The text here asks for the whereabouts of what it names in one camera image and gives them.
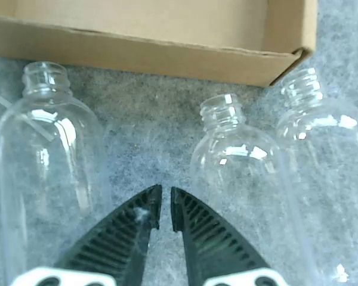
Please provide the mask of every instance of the bottle opening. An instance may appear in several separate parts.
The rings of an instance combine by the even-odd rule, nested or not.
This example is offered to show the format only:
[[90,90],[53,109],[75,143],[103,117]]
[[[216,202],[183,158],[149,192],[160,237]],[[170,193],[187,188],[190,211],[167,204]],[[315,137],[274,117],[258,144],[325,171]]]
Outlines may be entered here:
[[221,94],[205,100],[200,105],[200,115],[206,132],[215,128],[233,128],[246,120],[236,94]]
[[288,97],[290,105],[302,104],[324,98],[317,71],[314,68],[297,71],[283,79],[281,93]]
[[64,92],[72,95],[67,70],[56,63],[38,61],[24,68],[24,96],[45,95],[51,92]]

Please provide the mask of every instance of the gray carpet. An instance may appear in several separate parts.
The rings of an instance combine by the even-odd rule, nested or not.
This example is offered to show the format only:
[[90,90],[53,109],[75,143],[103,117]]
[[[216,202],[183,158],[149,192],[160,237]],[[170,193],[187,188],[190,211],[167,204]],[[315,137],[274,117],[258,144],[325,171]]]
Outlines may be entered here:
[[[358,0],[320,0],[317,45],[303,67],[318,69],[330,97],[358,106]],[[10,101],[21,97],[26,63],[0,58],[0,94]],[[75,97],[96,113],[106,131],[116,202],[156,183],[164,187],[161,230],[152,233],[143,285],[187,285],[181,235],[171,231],[169,187],[189,188],[190,156],[203,137],[199,104],[216,94],[237,93],[248,123],[272,135],[285,111],[279,87],[67,68]]]

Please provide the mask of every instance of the bottle shoulder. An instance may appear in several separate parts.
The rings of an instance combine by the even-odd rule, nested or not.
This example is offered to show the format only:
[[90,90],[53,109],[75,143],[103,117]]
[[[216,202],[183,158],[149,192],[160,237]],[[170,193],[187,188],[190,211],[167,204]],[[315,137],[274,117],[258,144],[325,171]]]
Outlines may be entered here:
[[70,122],[80,129],[100,129],[95,114],[74,97],[22,98],[14,103],[0,119],[0,131],[18,128],[22,124],[36,122],[55,125]]
[[304,105],[286,112],[280,119],[277,138],[297,139],[317,130],[358,132],[358,108],[336,99],[321,100],[315,105]]
[[207,133],[198,143],[193,157],[242,156],[257,159],[273,156],[279,147],[265,132],[251,126]]

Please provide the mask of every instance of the gray felt surface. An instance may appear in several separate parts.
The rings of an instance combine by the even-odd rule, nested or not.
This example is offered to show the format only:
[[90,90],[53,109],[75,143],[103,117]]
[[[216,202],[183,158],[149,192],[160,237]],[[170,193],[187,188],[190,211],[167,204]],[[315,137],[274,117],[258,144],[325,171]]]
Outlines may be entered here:
[[[26,63],[0,58],[0,94],[10,101],[21,97]],[[358,106],[358,0],[320,0],[318,51],[303,64],[309,66],[318,69],[330,97]],[[169,187],[189,188],[190,156],[203,137],[199,104],[216,94],[237,93],[249,124],[273,135],[285,111],[279,87],[67,68],[75,97],[96,113],[106,131],[117,204],[147,186],[164,187],[161,230],[152,233],[143,285],[187,285],[181,235],[171,231]]]

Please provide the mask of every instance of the cardboard box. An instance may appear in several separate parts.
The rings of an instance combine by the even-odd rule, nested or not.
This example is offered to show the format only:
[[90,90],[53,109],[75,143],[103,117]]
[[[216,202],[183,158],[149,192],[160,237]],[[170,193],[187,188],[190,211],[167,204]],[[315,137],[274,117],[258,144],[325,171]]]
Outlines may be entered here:
[[0,0],[0,56],[269,86],[316,23],[317,0]]

